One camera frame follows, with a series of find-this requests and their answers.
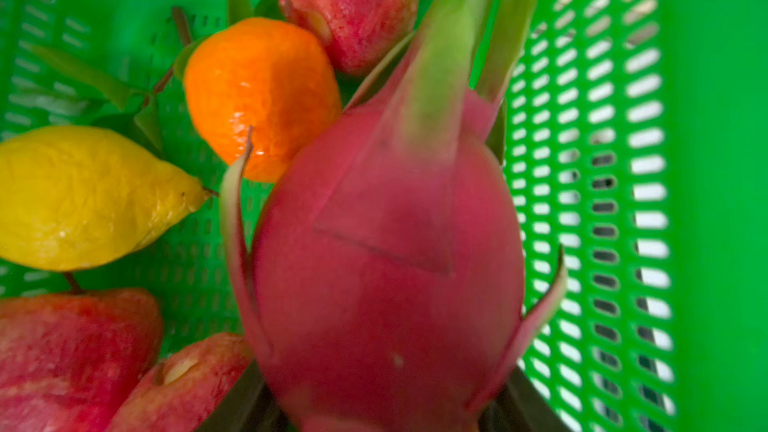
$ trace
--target orange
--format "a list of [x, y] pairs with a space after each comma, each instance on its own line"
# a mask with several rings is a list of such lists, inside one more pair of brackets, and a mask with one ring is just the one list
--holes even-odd
[[184, 71], [200, 136], [231, 165], [254, 128], [245, 177], [276, 182], [291, 160], [341, 115], [339, 86], [322, 45], [277, 20], [242, 20], [201, 43]]

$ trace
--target green plastic basket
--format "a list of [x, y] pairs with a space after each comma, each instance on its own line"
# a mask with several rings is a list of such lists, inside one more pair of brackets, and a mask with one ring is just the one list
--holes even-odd
[[[63, 48], [138, 86], [180, 44], [226, 23], [226, 0], [0, 0], [0, 96], [80, 86], [28, 52]], [[422, 0], [422, 12], [430, 0]], [[521, 366], [573, 430], [768, 430], [764, 245], [768, 0], [540, 0], [508, 94], [505, 172], [521, 219], [528, 298], [571, 269], [562, 310]], [[168, 159], [216, 187], [178, 81], [160, 120]], [[0, 140], [67, 118], [0, 101]], [[270, 188], [247, 184], [246, 230]], [[79, 275], [162, 302], [164, 353], [239, 331], [210, 201], [157, 243]], [[0, 296], [60, 291], [57, 274], [0, 262]]]

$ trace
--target lemon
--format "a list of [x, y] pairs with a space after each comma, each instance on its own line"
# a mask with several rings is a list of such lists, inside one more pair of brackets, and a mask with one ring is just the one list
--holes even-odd
[[72, 272], [154, 242], [210, 197], [111, 130], [49, 126], [0, 143], [0, 258]]

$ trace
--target green surface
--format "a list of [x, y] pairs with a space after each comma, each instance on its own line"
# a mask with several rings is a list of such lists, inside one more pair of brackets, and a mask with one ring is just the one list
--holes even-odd
[[[574, 430], [768, 430], [765, 4], [539, 2], [508, 94], [504, 170], [525, 236], [527, 306], [552, 279], [558, 242], [567, 248], [568, 300], [523, 363]], [[180, 50], [174, 5], [195, 37], [226, 24], [226, 0], [0, 0], [0, 96], [32, 84], [82, 90], [37, 61], [33, 43], [151, 87]], [[0, 140], [68, 120], [3, 100]], [[224, 166], [176, 80], [160, 122], [168, 159], [216, 188]], [[247, 231], [269, 190], [245, 187]], [[237, 330], [216, 210], [209, 202], [83, 284], [149, 288], [163, 303], [166, 353]], [[3, 297], [65, 287], [0, 263]]]

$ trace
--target mandarin orange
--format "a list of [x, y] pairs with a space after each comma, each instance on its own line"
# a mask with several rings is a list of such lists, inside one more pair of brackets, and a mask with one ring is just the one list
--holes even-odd
[[276, 182], [293, 157], [341, 115], [339, 86], [321, 44], [301, 28], [251, 18], [197, 47], [184, 72], [192, 123], [228, 165], [254, 154], [245, 176]]

